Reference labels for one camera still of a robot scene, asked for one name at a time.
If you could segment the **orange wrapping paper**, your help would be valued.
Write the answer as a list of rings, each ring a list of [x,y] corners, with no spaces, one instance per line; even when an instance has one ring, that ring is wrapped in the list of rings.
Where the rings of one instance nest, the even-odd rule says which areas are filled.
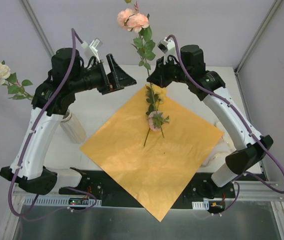
[[[81,151],[162,221],[223,132],[166,98],[169,123],[149,129],[146,89],[138,91],[81,147]]]

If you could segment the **white flower stem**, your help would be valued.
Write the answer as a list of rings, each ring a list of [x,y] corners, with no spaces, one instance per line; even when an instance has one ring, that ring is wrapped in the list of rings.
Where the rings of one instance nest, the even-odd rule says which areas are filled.
[[[8,65],[3,60],[0,62],[0,86],[7,88],[7,94],[11,100],[29,100],[32,101],[33,95],[26,91],[26,87],[32,86],[33,83],[24,79],[19,81],[15,72],[11,72]]]

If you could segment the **cream printed ribbon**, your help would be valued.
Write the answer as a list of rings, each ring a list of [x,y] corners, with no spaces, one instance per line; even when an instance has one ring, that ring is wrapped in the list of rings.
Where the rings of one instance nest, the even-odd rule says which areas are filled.
[[[223,132],[223,135],[215,145],[213,150],[210,152],[210,154],[207,156],[205,161],[201,164],[201,168],[210,166],[213,162],[216,162],[221,158],[225,158],[227,155],[233,153],[236,150],[230,135],[228,134],[222,123],[220,121],[216,121],[214,123],[214,126],[221,130]]]

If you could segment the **peach and yellow flower stem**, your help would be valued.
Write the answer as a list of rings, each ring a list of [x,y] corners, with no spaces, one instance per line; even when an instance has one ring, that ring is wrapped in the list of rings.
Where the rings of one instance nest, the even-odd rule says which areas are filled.
[[[149,76],[151,73],[150,61],[154,60],[156,56],[153,52],[155,42],[152,40],[149,15],[140,12],[136,0],[126,0],[125,3],[128,7],[119,12],[117,22],[121,28],[136,34],[131,45],[139,55],[139,66],[145,68],[147,76]]]

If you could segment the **pink rose stem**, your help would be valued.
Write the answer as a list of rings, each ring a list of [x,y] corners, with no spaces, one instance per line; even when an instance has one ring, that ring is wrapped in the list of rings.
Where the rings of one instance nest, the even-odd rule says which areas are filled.
[[[161,132],[162,137],[164,138],[164,132],[163,132],[163,128],[162,125],[163,124],[168,124],[170,122],[170,117],[169,116],[164,116],[163,112],[155,110],[150,112],[150,114],[147,117],[148,120],[148,124],[149,124],[149,128],[143,143],[143,147],[146,146],[146,142],[148,139],[148,136],[150,134],[151,131],[153,132]]]

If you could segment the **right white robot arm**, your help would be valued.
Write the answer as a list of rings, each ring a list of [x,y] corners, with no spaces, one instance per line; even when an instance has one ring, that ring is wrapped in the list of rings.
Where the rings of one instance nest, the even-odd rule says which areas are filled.
[[[198,45],[183,46],[179,59],[173,55],[176,49],[172,42],[159,43],[158,48],[164,56],[157,59],[147,82],[162,88],[171,82],[186,84],[215,114],[235,146],[236,150],[226,156],[225,163],[196,188],[202,197],[216,198],[224,192],[226,184],[261,161],[274,141],[270,135],[263,136],[242,116],[220,75],[206,70],[204,53]]]

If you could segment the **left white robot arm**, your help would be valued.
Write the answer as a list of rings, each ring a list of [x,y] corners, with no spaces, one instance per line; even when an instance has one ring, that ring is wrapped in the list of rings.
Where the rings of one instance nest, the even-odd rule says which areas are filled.
[[[46,195],[56,185],[58,174],[43,163],[54,132],[75,102],[76,93],[97,89],[102,95],[122,90],[137,82],[115,61],[106,56],[110,73],[101,62],[84,67],[79,51],[61,48],[51,58],[48,78],[40,84],[31,101],[31,119],[16,160],[0,170],[0,176],[17,183],[31,194]]]

